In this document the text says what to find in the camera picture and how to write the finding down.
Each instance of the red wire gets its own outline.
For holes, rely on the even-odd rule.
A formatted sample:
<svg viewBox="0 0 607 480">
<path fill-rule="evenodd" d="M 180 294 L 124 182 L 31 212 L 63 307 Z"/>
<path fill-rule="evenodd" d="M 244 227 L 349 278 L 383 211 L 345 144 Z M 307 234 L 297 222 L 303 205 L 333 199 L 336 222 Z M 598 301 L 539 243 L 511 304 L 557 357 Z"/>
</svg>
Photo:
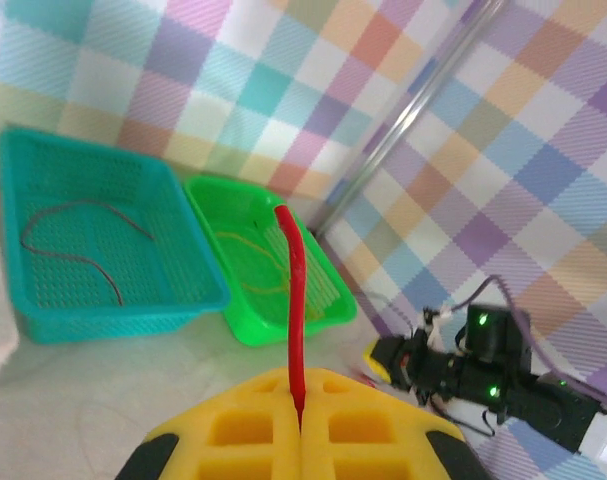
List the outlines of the red wire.
<svg viewBox="0 0 607 480">
<path fill-rule="evenodd" d="M 303 330 L 305 323 L 305 246 L 301 231 L 292 212 L 285 205 L 274 209 L 279 226 L 287 238 L 290 250 L 290 325 L 287 338 L 288 374 L 290 393 L 299 417 L 299 428 L 305 407 L 305 356 L 303 353 Z"/>
</svg>

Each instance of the checkered wall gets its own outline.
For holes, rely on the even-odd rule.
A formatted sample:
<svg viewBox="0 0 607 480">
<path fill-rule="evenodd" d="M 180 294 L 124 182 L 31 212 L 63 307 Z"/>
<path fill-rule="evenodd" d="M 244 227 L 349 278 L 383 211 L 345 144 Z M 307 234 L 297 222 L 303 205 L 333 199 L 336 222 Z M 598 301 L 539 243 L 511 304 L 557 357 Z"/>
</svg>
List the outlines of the checkered wall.
<svg viewBox="0 0 607 480">
<path fill-rule="evenodd" d="M 511 2 L 328 241 L 412 316 L 503 275 L 550 355 L 607 392 L 607 0 Z M 603 478 L 522 422 L 476 445 L 499 479 Z"/>
<path fill-rule="evenodd" d="M 0 129 L 323 198 L 456 3 L 0 0 Z"/>
</svg>

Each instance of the metal pole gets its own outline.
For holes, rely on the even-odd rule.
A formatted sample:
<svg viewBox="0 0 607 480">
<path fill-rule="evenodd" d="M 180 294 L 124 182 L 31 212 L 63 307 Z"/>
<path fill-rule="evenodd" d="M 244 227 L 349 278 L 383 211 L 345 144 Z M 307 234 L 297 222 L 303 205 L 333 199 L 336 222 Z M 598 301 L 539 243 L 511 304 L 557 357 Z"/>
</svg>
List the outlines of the metal pole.
<svg viewBox="0 0 607 480">
<path fill-rule="evenodd" d="M 496 17 L 507 2 L 508 0 L 488 0 L 453 40 L 454 47 L 450 53 L 439 62 L 434 72 L 396 119 L 392 128 L 367 157 L 361 169 L 350 179 L 350 184 L 345 188 L 336 205 L 318 220 L 319 227 L 313 230 L 318 239 L 327 233 L 334 222 L 352 203 L 354 197 L 370 181 L 397 142 L 407 134 L 409 128 L 416 123 L 419 115 L 423 113 L 441 87 L 451 78 L 459 61 L 470 51 L 483 28 Z"/>
</svg>

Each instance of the teal plastic basket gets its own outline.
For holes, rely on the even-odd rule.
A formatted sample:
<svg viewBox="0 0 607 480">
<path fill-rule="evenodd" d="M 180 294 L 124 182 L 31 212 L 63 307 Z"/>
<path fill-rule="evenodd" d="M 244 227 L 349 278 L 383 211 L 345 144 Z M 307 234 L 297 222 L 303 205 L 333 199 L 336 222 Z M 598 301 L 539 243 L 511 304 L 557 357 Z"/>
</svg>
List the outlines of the teal plastic basket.
<svg viewBox="0 0 607 480">
<path fill-rule="evenodd" d="M 0 137 L 6 257 L 12 302 L 40 343 L 177 330 L 226 307 L 230 294 L 170 168 L 157 159 L 25 129 Z M 99 264 L 32 253 L 29 244 Z M 137 231 L 109 205 L 152 235 Z"/>
</svg>

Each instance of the red cable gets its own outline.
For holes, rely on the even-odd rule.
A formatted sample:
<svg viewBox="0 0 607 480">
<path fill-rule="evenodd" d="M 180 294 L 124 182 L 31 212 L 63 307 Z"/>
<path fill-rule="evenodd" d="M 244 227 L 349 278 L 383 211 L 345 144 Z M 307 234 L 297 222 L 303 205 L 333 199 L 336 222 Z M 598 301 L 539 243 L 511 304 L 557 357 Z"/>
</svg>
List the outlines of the red cable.
<svg viewBox="0 0 607 480">
<path fill-rule="evenodd" d="M 305 407 L 305 358 L 303 353 L 303 330 L 305 323 L 305 246 L 301 231 L 292 212 L 285 205 L 274 209 L 279 227 L 287 239 L 290 250 L 290 324 L 287 338 L 288 374 L 290 393 L 299 417 L 299 428 Z"/>
</svg>

